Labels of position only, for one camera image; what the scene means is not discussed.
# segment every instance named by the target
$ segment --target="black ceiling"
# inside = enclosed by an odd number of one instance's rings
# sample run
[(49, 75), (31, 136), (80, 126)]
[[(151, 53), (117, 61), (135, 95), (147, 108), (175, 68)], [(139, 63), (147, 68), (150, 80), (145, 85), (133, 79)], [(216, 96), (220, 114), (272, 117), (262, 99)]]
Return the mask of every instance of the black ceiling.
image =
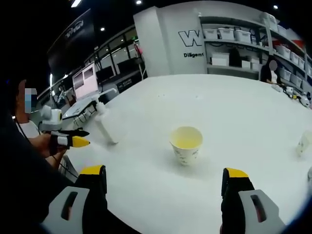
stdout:
[[(31, 78), (44, 85), (49, 74), (46, 51), (67, 26), (89, 8), (94, 14), (95, 27), (106, 28), (104, 33), (98, 34), (104, 42), (133, 24), (133, 14), (151, 6), (163, 7), (186, 1), (143, 0), (141, 6), (136, 6), (134, 0), (82, 0), (77, 8), (71, 8), (69, 0), (8, 1), (2, 8), (5, 15), (1, 16), (1, 35), (5, 37), (2, 56), (6, 58), (6, 73), (12, 76), (13, 70), (15, 76), (33, 76), (35, 78)], [(311, 10), (304, 5), (303, 0), (228, 1), (269, 12), (285, 22), (308, 43), (312, 39), (308, 30)], [(273, 10), (274, 4), (279, 6), (278, 10)]]

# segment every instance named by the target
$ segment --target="person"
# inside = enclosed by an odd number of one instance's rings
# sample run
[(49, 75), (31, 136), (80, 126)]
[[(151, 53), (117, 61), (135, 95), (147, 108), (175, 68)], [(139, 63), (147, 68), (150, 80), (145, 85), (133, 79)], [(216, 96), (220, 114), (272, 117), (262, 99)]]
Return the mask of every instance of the person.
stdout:
[(268, 61), (261, 68), (261, 81), (269, 84), (282, 84), (277, 69), (277, 62), (274, 56), (269, 55)]
[(15, 123), (19, 132), (29, 139), (30, 143), (35, 146), (41, 155), (45, 157), (47, 162), (55, 169), (58, 169), (63, 175), (68, 177), (71, 181), (75, 181), (78, 176), (69, 158), (65, 156), (66, 149), (59, 148), (58, 153), (51, 156), (49, 151), (49, 134), (42, 134), (38, 127), (29, 119), (29, 107), (25, 102), (25, 86), (26, 80), (22, 80), (18, 84), (13, 84), (13, 105), (11, 113), (15, 116)]

